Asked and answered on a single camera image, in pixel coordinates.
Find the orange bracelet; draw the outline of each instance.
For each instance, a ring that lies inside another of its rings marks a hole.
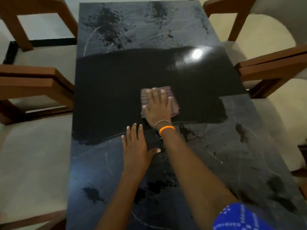
[[[166,128],[172,128],[172,129],[175,130],[175,128],[174,128],[173,126],[165,126],[165,127],[162,127],[162,128],[160,129],[159,135],[161,135],[162,131],[163,131],[164,129],[166,129]]]

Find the person's left hand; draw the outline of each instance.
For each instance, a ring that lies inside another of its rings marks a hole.
[[[143,126],[139,125],[138,135],[136,134],[136,123],[127,127],[127,136],[122,135],[122,147],[124,157],[124,174],[132,174],[139,181],[142,180],[152,157],[161,151],[159,148],[153,148],[147,151],[144,138]]]

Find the hand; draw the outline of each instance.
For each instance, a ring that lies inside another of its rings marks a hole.
[[[159,98],[158,90],[153,88],[147,90],[148,105],[144,105],[143,109],[145,112],[146,120],[151,127],[161,120],[171,121],[172,118],[172,99],[171,97],[166,98],[165,90],[161,90],[161,98]],[[161,122],[156,128],[170,125],[166,121]]]
[[[133,177],[142,180],[152,157],[161,152],[159,148],[153,148],[149,152],[144,138],[142,124],[138,127],[138,135],[136,134],[136,123],[127,127],[127,137],[122,135],[122,147],[124,157],[124,174],[132,174]]]

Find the person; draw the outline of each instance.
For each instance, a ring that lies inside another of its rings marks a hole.
[[[172,100],[164,90],[159,96],[156,88],[148,90],[148,105],[143,106],[146,120],[155,127],[163,139],[170,163],[188,203],[196,225],[200,229],[272,229],[258,219],[225,187],[201,159],[189,149],[180,135],[171,126]],[[127,127],[122,135],[124,170],[117,190],[95,230],[125,229],[130,216],[134,197],[152,157],[160,149],[147,151],[140,124]]]

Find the glossy black tabletop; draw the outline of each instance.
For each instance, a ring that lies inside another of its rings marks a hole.
[[[197,229],[140,90],[170,85],[189,147],[278,229],[305,229],[307,206],[219,47],[198,1],[80,5],[67,229],[94,229],[123,170],[120,135],[143,123],[160,147],[139,185],[127,229]]]

